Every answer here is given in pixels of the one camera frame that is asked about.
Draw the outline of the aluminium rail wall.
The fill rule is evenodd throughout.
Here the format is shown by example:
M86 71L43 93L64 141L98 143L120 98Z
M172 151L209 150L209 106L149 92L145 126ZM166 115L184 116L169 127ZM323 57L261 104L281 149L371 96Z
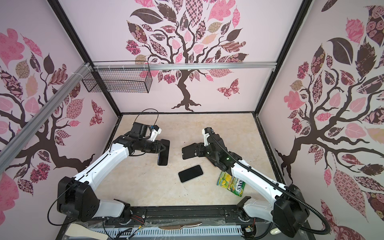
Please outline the aluminium rail wall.
M1 151L1 173L11 164L23 147L38 132L45 121L53 114L55 109L62 103L70 91L91 72L91 65L83 63L63 84L63 86L54 94L37 114L23 127Z
M276 62L241 62L241 63L197 63L197 64L142 64L135 63L128 65L96 65L95 70L128 70L139 69L149 71L168 71L168 70L211 70L211 69L274 69Z

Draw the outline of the black phone case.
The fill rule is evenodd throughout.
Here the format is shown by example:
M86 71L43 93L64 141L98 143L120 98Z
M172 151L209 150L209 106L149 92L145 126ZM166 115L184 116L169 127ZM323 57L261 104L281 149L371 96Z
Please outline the black phone case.
M182 148L182 158L183 160L191 159L193 158L193 153L195 151L193 150L193 144L183 147Z

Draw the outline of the black phone centre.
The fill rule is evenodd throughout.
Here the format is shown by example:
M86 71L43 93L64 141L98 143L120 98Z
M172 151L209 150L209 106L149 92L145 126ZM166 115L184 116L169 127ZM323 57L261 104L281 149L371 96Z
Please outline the black phone centre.
M181 183L186 183L190 180L198 178L204 174L200 165L193 166L178 173Z

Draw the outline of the black smartphone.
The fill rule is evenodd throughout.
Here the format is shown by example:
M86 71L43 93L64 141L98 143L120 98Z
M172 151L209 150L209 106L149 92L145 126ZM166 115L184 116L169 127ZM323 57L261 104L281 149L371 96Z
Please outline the black smartphone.
M167 166L169 160L170 141L167 140L167 149L158 155L158 166Z

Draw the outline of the white spatula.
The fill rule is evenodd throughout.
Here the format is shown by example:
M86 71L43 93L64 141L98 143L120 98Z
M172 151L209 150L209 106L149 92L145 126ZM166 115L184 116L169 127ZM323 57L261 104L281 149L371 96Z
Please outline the white spatula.
M91 231L78 224L70 224L65 231L65 235L69 237L91 238L95 240L107 240L109 238L106 234Z

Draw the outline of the green yellow candy bag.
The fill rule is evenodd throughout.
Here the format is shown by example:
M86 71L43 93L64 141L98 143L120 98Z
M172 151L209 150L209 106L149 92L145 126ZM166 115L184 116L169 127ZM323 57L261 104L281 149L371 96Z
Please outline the green yellow candy bag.
M243 195L245 185L245 182L231 176L227 172L221 172L217 181L217 186L220 186L230 191L238 197L241 197Z

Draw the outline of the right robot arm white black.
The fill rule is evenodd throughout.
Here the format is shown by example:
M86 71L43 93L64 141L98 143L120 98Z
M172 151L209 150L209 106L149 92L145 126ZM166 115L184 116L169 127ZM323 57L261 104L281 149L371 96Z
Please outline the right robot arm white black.
M266 202L251 198L240 204L250 218L273 222L286 236L293 238L309 216L309 210L294 198L302 200L301 195L292 188L276 182L252 168L241 156L228 151L219 135L205 135L203 143L193 143L182 148L183 159L207 158L212 165L252 187Z

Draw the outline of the aluminium rail back wall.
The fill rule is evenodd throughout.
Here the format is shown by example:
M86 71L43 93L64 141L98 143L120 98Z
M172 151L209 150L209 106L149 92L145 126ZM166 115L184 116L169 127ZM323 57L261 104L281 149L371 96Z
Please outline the aluminium rail back wall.
M142 64L135 63L128 65L96 65L95 70L128 70L139 69L149 71L168 71L168 70L211 70L211 69L274 69L276 62L241 62L241 63L197 63L197 64Z

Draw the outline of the aluminium rail left wall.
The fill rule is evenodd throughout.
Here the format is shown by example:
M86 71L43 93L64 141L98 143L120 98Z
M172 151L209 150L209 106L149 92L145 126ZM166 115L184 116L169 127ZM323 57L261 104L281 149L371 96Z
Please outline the aluminium rail left wall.
M91 65L83 63L63 84L63 86L54 94L37 114L23 127L1 151L1 173L11 164L23 147L38 132L45 121L53 114L55 109L62 103L70 91L91 72Z

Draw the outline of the wooden knife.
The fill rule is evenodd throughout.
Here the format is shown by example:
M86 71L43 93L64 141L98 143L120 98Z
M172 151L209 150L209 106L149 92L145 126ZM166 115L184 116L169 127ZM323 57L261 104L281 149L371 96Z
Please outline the wooden knife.
M161 227L159 227L159 229L167 230L167 231L173 231L173 230L182 230L182 229L186 229L186 228L199 227L201 225L202 225L202 222L184 223L184 224L178 224L178 225L161 226Z

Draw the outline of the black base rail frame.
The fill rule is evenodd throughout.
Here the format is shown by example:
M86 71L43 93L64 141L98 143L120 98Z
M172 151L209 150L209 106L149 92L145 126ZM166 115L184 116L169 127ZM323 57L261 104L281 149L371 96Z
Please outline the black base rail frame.
M73 221L91 230L92 228L138 228L129 237L121 237L123 231L116 238L109 236L108 240L287 240L283 233L271 235L270 230L276 225L266 220L249 218L244 220L245 214L241 213L236 205L222 206L171 206L171 207L132 207L133 217L128 223L121 223L114 218L96 218L87 222ZM138 238L135 234L147 227L161 227L184 223L202 222L201 226L241 226L241 236L194 236L194 237L149 237ZM67 226L63 226L57 236L58 240L95 240L91 238L69 237L65 235Z

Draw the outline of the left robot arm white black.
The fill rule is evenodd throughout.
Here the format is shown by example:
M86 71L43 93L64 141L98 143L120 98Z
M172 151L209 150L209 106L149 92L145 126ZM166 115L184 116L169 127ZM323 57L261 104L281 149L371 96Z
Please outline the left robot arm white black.
M114 218L121 223L128 223L133 217L130 204L120 200L100 200L95 190L121 161L137 157L136 151L139 156L156 154L158 165L167 165L170 141L157 140L161 131L157 125L134 122L132 129L116 138L109 150L93 164L72 178L62 178L58 184L58 212L81 222Z

